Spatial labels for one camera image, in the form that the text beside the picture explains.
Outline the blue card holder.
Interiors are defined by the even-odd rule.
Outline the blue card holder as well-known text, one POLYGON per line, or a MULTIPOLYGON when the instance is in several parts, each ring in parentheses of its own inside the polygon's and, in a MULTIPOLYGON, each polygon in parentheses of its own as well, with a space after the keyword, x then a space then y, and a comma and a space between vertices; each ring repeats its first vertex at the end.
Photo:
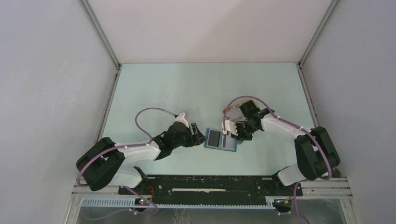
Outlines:
MULTIPOLYGON (((209 132, 210 129, 211 129, 211 128, 207 128, 207 130, 206 130, 206 134, 205 134, 206 141, 205 141, 205 143, 204 143, 204 148, 226 151, 226 150, 223 150, 223 149, 221 148, 222 138, 223 138, 224 134, 223 134, 220 130, 217 130, 217 131, 220 132, 219 146, 218 146, 218 147, 210 147, 210 146, 207 145, 207 137, 208 137, 208 132, 209 132)), ((237 141, 237 140, 236 140, 237 147, 238 147, 238 145, 241 145, 242 142, 243 142, 243 141, 237 141)))

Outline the beige oval tray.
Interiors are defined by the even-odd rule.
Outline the beige oval tray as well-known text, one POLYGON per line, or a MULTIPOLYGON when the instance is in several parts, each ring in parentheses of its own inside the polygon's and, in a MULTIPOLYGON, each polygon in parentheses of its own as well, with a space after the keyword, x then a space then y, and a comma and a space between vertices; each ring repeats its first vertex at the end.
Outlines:
POLYGON ((250 114, 249 109, 254 110, 257 107, 257 103, 253 99, 238 99, 231 103, 229 107, 224 107, 223 113, 226 115, 226 119, 229 119, 232 122, 238 122, 247 118, 250 114))

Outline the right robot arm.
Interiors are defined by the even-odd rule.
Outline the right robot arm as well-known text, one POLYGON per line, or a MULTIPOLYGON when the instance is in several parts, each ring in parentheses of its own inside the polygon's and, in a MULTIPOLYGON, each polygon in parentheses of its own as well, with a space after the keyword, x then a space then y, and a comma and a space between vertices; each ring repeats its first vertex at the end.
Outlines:
POLYGON ((273 175, 271 187, 274 193, 284 195, 294 183, 332 177, 340 157, 324 127, 298 126, 269 108, 261 110, 252 100, 243 103, 239 109, 245 119, 234 124, 236 140, 248 141, 256 131, 264 131, 283 138, 295 148, 297 162, 273 175))

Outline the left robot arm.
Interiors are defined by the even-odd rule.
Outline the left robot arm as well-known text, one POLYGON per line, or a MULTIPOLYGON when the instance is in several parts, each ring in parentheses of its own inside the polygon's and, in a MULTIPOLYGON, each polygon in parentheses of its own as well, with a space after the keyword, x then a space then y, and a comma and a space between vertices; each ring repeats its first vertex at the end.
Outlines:
POLYGON ((170 156, 179 147, 194 147, 205 142, 196 123, 189 126, 175 121, 168 130, 152 138, 150 143, 116 144, 104 137, 78 161, 78 186, 98 191, 107 186, 127 186, 136 194, 148 188, 144 173, 134 166, 139 161, 156 161, 170 156))

